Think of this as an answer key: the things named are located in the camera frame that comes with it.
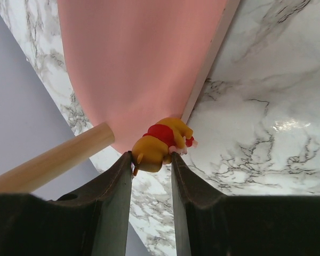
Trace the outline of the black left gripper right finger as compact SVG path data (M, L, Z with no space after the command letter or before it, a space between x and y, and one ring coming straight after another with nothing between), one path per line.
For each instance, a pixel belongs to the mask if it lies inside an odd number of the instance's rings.
M172 154L177 255L320 255L320 196L228 196Z

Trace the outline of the orange bear toy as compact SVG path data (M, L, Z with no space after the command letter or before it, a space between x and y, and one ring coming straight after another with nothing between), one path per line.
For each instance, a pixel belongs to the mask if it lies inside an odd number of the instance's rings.
M158 172L163 165L172 162L172 153L187 154L187 149L196 147L193 130L182 120L167 117L149 127L134 144L131 154L134 164L133 175L139 171Z

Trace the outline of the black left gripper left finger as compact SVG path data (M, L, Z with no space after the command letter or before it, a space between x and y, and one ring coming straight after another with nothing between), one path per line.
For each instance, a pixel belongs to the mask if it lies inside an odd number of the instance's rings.
M0 194L0 255L124 255L132 188L125 152L58 200Z

